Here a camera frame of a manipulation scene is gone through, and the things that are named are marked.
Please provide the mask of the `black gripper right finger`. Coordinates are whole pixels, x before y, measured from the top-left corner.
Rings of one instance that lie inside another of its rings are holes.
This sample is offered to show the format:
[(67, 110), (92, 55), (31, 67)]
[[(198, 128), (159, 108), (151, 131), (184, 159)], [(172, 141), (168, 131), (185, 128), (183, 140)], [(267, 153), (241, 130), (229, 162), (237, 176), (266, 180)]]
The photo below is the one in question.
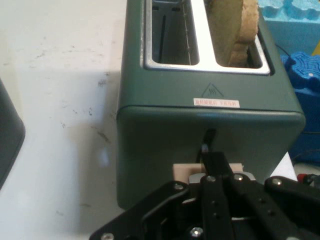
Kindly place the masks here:
[(274, 176), (264, 184), (234, 174), (222, 152), (215, 153), (215, 239), (237, 240), (233, 217), (251, 224), (261, 240), (318, 240), (319, 189)]

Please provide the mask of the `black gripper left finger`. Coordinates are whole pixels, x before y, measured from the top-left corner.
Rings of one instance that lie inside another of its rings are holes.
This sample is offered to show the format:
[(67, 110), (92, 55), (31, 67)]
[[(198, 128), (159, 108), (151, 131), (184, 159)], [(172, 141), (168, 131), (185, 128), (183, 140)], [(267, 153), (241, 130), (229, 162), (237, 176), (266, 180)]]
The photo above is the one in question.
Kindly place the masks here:
[(205, 152), (206, 174), (195, 185), (170, 181), (95, 231), (91, 240), (230, 240), (232, 221), (222, 152)]

